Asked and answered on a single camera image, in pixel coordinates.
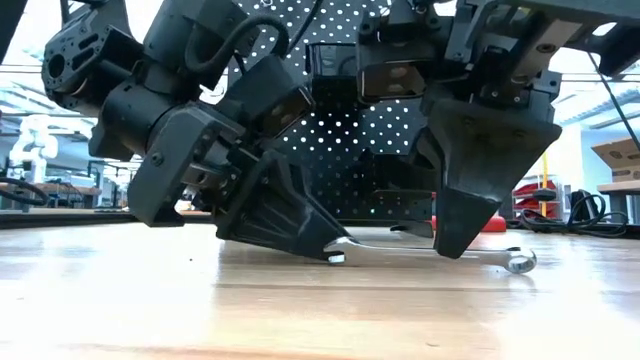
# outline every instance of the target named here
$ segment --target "robotic arm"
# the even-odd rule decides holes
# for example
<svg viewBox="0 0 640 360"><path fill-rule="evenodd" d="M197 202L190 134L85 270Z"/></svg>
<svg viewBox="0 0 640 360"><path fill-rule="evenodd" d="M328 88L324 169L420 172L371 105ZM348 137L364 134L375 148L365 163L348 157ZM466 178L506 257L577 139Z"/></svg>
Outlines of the robotic arm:
<svg viewBox="0 0 640 360"><path fill-rule="evenodd" d="M20 123L20 136L9 152L13 165L30 161L31 176L29 183L44 182L47 159L58 156L58 140L49 134L46 115L31 115Z"/></svg>
<svg viewBox="0 0 640 360"><path fill-rule="evenodd" d="M58 105L99 118L92 156L144 157L130 211L148 226L181 226L174 204L189 186L219 238L316 259L349 234L313 198L303 167L270 145L314 101L422 99L425 127L403 161L431 174L414 183L438 192L436 249L458 258L560 136L553 54L598 53L606 75L640 55L636 1L459 0L455 16L438 16L433 0L395 0L363 18L355 44L309 46L307 88L283 66L286 27L231 0L165 0L142 44L124 0L86 2L46 45L42 80ZM591 35L608 22L618 25ZM217 104L199 101L200 85L213 88L232 58L251 53L259 25L278 31L271 54ZM327 87L345 79L353 92L331 97Z"/></svg>

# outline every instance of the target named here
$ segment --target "black cable bundle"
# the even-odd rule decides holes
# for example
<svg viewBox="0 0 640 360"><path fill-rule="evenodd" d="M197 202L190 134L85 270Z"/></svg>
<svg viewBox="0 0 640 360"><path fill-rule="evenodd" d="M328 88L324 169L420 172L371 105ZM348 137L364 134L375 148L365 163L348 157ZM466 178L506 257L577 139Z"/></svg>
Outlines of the black cable bundle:
<svg viewBox="0 0 640 360"><path fill-rule="evenodd" d="M0 177L0 183L12 184L12 185L16 185L18 188L29 190L32 193L36 194L37 198L32 199L26 196L21 196L8 191L4 191L2 189L0 189L0 197L5 197L9 200L13 200L21 204L33 205L33 206L45 206L49 203L49 195L47 195L44 191L40 190L34 185L29 184L26 181L12 179L8 177Z"/></svg>
<svg viewBox="0 0 640 360"><path fill-rule="evenodd" d="M588 220L576 220L581 208L586 206L587 202L592 201L593 199L598 199L600 201L600 210L598 211L598 214ZM606 211L607 204L602 196L587 195L573 205L571 213L569 214L569 219L566 223L562 220L549 219L537 211L526 209L522 211L522 215L520 216L520 226L525 229L542 233L591 235L604 238L617 238L624 235L627 231L627 224L629 223L628 216L621 212L606 213ZM610 230L596 229L597 225L603 225L602 222L604 222L605 218L612 215L620 215L622 217L622 223L608 224L613 226Z"/></svg>

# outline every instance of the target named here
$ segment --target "red object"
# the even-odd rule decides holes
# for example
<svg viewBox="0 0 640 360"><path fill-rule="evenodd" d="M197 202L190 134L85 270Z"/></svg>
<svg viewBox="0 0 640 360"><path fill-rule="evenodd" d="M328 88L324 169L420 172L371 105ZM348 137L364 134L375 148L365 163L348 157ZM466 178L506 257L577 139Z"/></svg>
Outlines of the red object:
<svg viewBox="0 0 640 360"><path fill-rule="evenodd" d="M520 199L516 199L517 202L513 205L514 210L524 210L529 209L533 211L540 211L540 202L533 198L534 191L541 189L542 183L533 183L524 185L513 191L513 196L520 197ZM547 181L547 189L556 190L556 184L549 180ZM558 218L558 204L556 203L547 203L547 217L551 219Z"/></svg>
<svg viewBox="0 0 640 360"><path fill-rule="evenodd" d="M431 217L431 225L433 229L436 230L436 217ZM484 226L482 232L506 232L507 231L507 222L504 220L502 216L494 216L492 217L487 225Z"/></svg>

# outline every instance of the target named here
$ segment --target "yellow object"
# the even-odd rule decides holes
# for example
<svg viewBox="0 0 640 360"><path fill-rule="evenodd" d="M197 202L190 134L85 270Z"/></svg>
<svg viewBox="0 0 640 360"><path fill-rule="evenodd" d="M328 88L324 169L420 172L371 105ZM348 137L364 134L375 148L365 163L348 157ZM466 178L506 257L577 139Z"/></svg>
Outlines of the yellow object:
<svg viewBox="0 0 640 360"><path fill-rule="evenodd" d="M547 181L549 180L549 161L547 159L547 152L542 154L542 188L547 188ZM542 216L547 216L547 203L542 203Z"/></svg>

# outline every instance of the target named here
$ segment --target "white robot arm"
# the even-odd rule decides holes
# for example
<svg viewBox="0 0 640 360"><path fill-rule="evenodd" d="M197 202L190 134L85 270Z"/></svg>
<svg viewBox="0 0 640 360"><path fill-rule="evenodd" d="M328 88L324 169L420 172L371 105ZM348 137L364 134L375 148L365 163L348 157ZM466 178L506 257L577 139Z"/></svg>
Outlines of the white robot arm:
<svg viewBox="0 0 640 360"><path fill-rule="evenodd" d="M31 115L20 124L20 137L9 152L13 166L24 161L32 162L30 183L41 183L47 167L46 159L58 156L58 139L49 133L47 115Z"/></svg>

